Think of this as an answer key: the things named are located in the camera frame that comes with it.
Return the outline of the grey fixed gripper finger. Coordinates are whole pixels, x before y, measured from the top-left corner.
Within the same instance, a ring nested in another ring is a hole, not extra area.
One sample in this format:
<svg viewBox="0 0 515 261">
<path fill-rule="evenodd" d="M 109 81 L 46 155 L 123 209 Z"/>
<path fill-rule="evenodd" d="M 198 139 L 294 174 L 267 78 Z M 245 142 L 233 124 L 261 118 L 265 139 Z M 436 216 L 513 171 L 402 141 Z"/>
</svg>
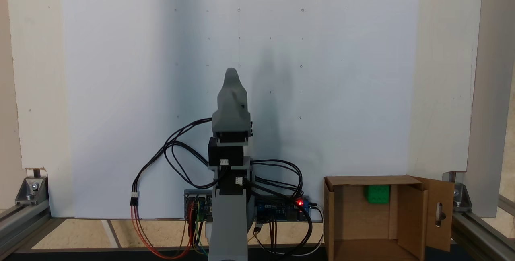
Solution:
<svg viewBox="0 0 515 261">
<path fill-rule="evenodd" d="M 244 87 L 222 87 L 217 96 L 217 109 L 221 110 L 227 105 L 248 110 L 246 89 Z"/>
</svg>

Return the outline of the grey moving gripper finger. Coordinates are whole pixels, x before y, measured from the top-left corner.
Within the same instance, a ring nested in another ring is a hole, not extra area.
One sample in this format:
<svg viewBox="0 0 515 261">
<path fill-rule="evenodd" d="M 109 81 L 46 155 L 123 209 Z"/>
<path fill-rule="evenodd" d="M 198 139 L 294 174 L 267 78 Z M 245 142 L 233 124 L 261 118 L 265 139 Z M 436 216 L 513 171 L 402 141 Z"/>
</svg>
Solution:
<svg viewBox="0 0 515 261">
<path fill-rule="evenodd" d="M 242 87 L 239 74 L 234 68 L 227 68 L 224 76 L 224 88 Z"/>
</svg>

